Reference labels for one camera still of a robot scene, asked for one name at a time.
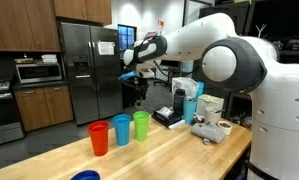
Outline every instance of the blue bowl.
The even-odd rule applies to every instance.
[[[71,180],[100,180],[100,175],[93,170],[86,170],[76,174]]]

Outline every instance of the lower cabinet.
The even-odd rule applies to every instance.
[[[20,90],[15,95],[25,131],[73,119],[68,86]]]

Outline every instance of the shelf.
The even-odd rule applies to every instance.
[[[299,56],[299,51],[279,50],[279,54],[284,56]]]

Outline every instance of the kitchen counter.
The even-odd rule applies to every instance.
[[[101,179],[222,179],[251,142],[251,131],[232,126],[223,141],[207,146],[190,125],[169,130],[153,119],[148,139],[138,142],[131,122],[126,146],[118,146],[114,128],[109,130],[104,156],[93,155],[88,137],[2,168],[0,179],[70,179],[84,170],[97,171]]]
[[[69,85],[69,81],[61,80],[61,81],[47,81],[40,83],[28,83],[28,84],[20,84],[19,81],[15,83],[12,87],[13,91],[25,90],[25,89],[33,89],[33,88],[44,88],[44,87],[53,87],[53,86],[62,86]]]

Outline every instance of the window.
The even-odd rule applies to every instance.
[[[136,41],[136,27],[118,25],[120,50],[125,51]]]

